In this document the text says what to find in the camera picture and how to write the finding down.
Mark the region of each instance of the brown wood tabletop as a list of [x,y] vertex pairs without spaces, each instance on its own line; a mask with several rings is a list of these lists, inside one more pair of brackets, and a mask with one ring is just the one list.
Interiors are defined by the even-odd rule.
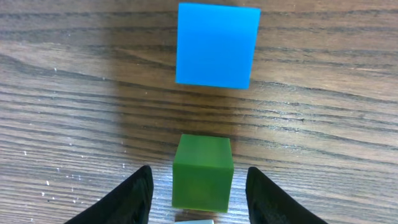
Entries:
[[[248,90],[177,85],[175,0],[0,0],[0,223],[63,223],[140,166],[149,223],[249,223],[256,166],[328,223],[398,223],[398,1],[262,9]],[[231,139],[228,213],[171,207],[182,133]]]

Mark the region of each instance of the blue square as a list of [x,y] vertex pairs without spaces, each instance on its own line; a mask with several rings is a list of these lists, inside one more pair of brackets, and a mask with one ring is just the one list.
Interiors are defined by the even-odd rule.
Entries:
[[180,3],[175,81],[249,88],[260,15],[249,7]]

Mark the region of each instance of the green block front face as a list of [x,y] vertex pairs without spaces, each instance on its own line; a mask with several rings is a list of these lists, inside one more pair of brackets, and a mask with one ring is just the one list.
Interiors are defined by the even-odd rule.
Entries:
[[183,134],[173,163],[173,207],[227,212],[233,173],[228,138]]

